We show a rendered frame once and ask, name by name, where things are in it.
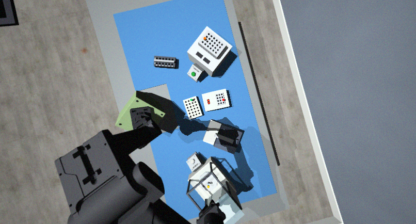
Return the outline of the blue bench mat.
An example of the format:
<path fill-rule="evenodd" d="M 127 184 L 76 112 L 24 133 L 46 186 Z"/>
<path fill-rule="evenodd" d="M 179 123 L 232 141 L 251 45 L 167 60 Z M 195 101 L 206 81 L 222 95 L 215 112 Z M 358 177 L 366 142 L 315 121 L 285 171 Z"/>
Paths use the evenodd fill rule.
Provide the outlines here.
<path fill-rule="evenodd" d="M 167 84 L 179 129 L 150 142 L 168 206 L 186 220 L 200 211 L 186 195 L 188 158 L 211 157 L 234 184 L 241 203 L 277 193 L 255 118 L 224 0 L 171 0 L 113 14 L 135 91 Z M 187 51 L 206 27 L 232 48 L 213 76 L 194 81 Z M 176 69 L 154 67 L 155 56 L 177 59 Z M 229 106 L 205 111 L 202 94 L 226 89 Z M 202 116 L 189 119 L 183 100 L 195 97 Z M 235 153 L 203 141 L 210 120 L 242 133 Z"/>

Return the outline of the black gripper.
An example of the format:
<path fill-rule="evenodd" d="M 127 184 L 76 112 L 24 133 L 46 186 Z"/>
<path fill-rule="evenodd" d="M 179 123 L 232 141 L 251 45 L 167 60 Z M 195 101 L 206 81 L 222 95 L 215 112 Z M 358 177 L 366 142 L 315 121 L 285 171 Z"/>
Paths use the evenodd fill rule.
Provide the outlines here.
<path fill-rule="evenodd" d="M 224 221 L 226 215 L 221 211 L 219 206 L 212 199 L 209 206 L 206 204 L 205 207 L 199 213 L 199 219 L 197 219 L 196 224 L 218 224 L 218 217 Z"/>

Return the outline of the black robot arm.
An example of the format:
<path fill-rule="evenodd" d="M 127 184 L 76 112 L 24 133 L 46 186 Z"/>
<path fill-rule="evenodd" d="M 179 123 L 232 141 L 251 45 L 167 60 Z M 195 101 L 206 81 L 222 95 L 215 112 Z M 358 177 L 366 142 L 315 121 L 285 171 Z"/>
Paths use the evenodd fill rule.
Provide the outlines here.
<path fill-rule="evenodd" d="M 129 156 L 162 134 L 150 107 L 131 108 L 130 115 L 133 130 L 101 130 L 55 160 L 71 212 L 67 224 L 191 224 L 160 199 L 162 178 Z"/>

